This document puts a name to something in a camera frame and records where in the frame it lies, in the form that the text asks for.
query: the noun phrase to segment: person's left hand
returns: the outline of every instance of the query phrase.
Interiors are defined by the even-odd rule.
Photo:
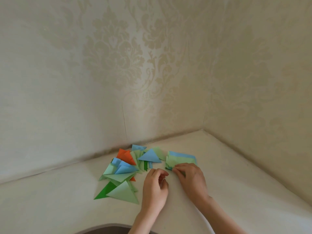
[[[146,175],[143,185],[143,200],[141,212],[158,216],[164,207],[168,196],[168,176],[163,169],[151,169]]]

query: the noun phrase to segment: blue paper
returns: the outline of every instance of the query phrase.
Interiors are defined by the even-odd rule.
[[[121,160],[119,158],[113,158],[113,160],[111,161],[111,164],[113,164],[115,167],[118,167],[120,164]]]
[[[138,160],[161,163],[161,160],[157,157],[156,153],[152,149],[150,149],[145,154],[143,154],[141,157],[139,157]]]
[[[197,164],[197,160],[196,157],[193,155],[189,155],[189,154],[185,154],[185,153],[177,153],[177,152],[173,152],[173,151],[169,151],[169,154],[175,157],[189,157],[189,158],[193,158],[195,159],[195,162]]]
[[[137,169],[131,165],[131,167],[126,167],[126,166],[120,166],[117,171],[115,172],[115,174],[123,174],[123,173],[133,173],[135,172]]]
[[[132,151],[134,151],[134,150],[141,150],[141,151],[143,151],[146,148],[147,147],[145,147],[145,146],[139,146],[139,145],[135,145],[135,144],[132,145]]]

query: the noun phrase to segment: person's right hand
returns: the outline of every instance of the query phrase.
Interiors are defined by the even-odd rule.
[[[179,177],[183,190],[193,204],[197,206],[209,200],[205,177],[199,167],[193,163],[180,163],[172,171]]]

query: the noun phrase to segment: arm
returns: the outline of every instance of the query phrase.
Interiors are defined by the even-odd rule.
[[[165,177],[168,175],[162,169],[151,169],[146,175],[141,211],[135,218],[129,234],[148,234],[150,232],[167,200],[168,182]]]
[[[185,193],[205,216],[216,234],[246,234],[208,195],[205,177],[199,167],[193,163],[181,163],[172,171],[177,174]]]

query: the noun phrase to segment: wallpaper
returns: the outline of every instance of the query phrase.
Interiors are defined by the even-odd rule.
[[[212,0],[2,0],[0,182],[202,128]]]
[[[223,0],[204,128],[312,204],[312,0]]]

